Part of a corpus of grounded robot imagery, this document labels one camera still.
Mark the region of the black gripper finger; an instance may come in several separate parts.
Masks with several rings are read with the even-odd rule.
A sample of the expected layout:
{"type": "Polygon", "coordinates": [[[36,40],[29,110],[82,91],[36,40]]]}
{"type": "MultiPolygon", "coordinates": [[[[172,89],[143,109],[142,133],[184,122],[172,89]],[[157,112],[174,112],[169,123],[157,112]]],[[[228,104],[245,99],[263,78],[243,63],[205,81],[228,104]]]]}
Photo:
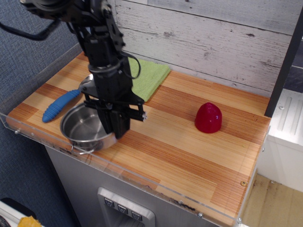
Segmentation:
{"type": "Polygon", "coordinates": [[[110,115],[109,115],[109,111],[97,106],[97,113],[98,113],[98,117],[102,123],[102,126],[105,130],[106,133],[112,133],[113,132],[113,127],[111,124],[111,119],[110,119],[110,115]]]}
{"type": "Polygon", "coordinates": [[[111,124],[115,137],[120,139],[130,129],[130,118],[117,111],[111,112],[111,124]]]}

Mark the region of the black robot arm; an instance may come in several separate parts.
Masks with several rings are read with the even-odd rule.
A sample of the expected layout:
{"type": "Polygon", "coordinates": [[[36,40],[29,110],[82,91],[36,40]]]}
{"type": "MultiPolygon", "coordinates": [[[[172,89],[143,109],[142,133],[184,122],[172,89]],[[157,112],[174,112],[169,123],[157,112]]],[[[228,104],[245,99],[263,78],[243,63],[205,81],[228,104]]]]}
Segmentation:
{"type": "Polygon", "coordinates": [[[80,86],[85,105],[97,110],[106,133],[120,139],[130,120],[144,121],[144,100],[132,91],[130,55],[123,52],[123,34],[106,0],[23,0],[21,4],[44,19],[66,22],[89,60],[91,82],[80,86]]]}

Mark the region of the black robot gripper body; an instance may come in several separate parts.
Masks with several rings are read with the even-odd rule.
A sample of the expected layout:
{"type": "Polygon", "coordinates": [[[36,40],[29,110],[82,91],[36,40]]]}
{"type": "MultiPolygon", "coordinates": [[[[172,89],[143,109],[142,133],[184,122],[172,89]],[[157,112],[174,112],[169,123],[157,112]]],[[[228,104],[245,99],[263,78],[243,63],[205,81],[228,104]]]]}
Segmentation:
{"type": "Polygon", "coordinates": [[[144,100],[133,93],[133,77],[129,63],[117,63],[105,67],[89,65],[90,75],[81,83],[81,92],[93,97],[108,111],[119,110],[127,117],[144,121],[144,100]]]}

